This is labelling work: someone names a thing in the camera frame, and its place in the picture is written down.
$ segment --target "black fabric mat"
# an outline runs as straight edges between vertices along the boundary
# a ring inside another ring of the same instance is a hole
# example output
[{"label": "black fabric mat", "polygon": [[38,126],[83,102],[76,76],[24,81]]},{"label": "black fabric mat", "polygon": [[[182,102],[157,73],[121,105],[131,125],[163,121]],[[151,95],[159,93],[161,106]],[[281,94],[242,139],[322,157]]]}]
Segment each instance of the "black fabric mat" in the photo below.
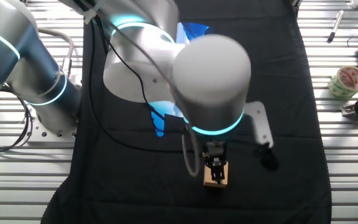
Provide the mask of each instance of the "black fabric mat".
[{"label": "black fabric mat", "polygon": [[[229,185],[203,187],[181,154],[141,152],[110,140],[88,103],[91,29],[85,26],[81,120],[68,180],[42,223],[329,223],[331,189],[311,77],[288,2],[177,0],[181,21],[197,22],[240,42],[252,62],[247,101],[264,103],[280,161],[265,170],[254,147],[229,144]],[[93,95],[97,117],[116,138],[142,147],[181,150],[183,120],[166,118],[158,138],[148,109],[112,95],[103,84],[105,54],[96,33]],[[244,118],[237,137],[252,139]]]}]

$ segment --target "tape roll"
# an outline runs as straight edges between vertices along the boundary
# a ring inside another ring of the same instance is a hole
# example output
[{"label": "tape roll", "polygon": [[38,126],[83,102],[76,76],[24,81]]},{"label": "tape roll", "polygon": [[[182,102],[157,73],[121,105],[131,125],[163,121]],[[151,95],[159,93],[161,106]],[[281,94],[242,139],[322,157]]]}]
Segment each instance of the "tape roll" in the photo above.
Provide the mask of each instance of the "tape roll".
[{"label": "tape roll", "polygon": [[343,66],[328,83],[330,92],[343,100],[352,98],[358,92],[358,68]]}]

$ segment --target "white cylinder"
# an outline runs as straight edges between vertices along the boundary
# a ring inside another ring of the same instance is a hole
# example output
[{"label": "white cylinder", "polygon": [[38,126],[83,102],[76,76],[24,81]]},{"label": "white cylinder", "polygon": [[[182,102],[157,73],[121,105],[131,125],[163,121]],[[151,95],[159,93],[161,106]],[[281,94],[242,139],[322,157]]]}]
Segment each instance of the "white cylinder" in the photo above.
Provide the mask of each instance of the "white cylinder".
[{"label": "white cylinder", "polygon": [[223,35],[192,41],[175,58],[173,81],[193,126],[201,134],[230,131],[241,119],[251,66],[246,50]]}]

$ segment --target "marker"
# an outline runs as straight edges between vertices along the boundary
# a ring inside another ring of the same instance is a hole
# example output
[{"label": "marker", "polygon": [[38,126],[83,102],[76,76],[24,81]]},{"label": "marker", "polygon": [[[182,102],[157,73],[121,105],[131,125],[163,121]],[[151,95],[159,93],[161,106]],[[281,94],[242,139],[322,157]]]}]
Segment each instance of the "marker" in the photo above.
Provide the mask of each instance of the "marker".
[{"label": "marker", "polygon": [[341,23],[341,20],[342,20],[342,17],[343,17],[343,14],[345,12],[343,10],[341,10],[336,18],[336,21],[335,21],[335,25],[333,27],[333,30],[331,31],[331,35],[329,35],[329,38],[327,40],[328,43],[331,43],[333,40],[334,40],[334,37],[335,37],[335,33],[336,31],[338,30],[338,27],[339,27],[339,24]]}]

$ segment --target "wooden block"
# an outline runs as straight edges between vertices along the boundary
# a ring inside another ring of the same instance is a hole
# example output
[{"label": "wooden block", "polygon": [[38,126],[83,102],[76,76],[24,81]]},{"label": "wooden block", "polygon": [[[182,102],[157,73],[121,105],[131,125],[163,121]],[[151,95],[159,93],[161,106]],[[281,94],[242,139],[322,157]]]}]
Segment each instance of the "wooden block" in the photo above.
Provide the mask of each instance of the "wooden block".
[{"label": "wooden block", "polygon": [[227,162],[224,166],[224,180],[222,184],[216,184],[215,181],[212,180],[211,169],[207,166],[204,167],[204,186],[205,187],[221,187],[224,188],[227,186],[227,178],[229,173],[229,163]]}]

